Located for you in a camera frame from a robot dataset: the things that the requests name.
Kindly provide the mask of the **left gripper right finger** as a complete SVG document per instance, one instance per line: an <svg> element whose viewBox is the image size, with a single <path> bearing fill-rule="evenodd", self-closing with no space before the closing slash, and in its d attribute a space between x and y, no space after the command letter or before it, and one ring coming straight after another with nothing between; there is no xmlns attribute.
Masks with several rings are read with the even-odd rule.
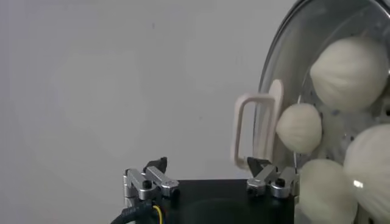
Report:
<svg viewBox="0 0 390 224"><path fill-rule="evenodd" d="M299 194L299 174L294 167L279 169L266 159L247 158L253 177L246 182L249 197L259 197L269 189L275 198L295 197Z"/></svg>

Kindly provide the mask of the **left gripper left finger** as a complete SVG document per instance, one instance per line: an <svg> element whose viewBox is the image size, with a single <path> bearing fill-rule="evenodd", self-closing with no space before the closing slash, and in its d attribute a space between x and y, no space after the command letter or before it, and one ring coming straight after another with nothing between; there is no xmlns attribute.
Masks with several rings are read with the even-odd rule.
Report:
<svg viewBox="0 0 390 224"><path fill-rule="evenodd" d="M133 207L141 201L167 198L175 200L180 195L179 181L165 175L168 158L149 161L141 170L126 169L122 175L125 207Z"/></svg>

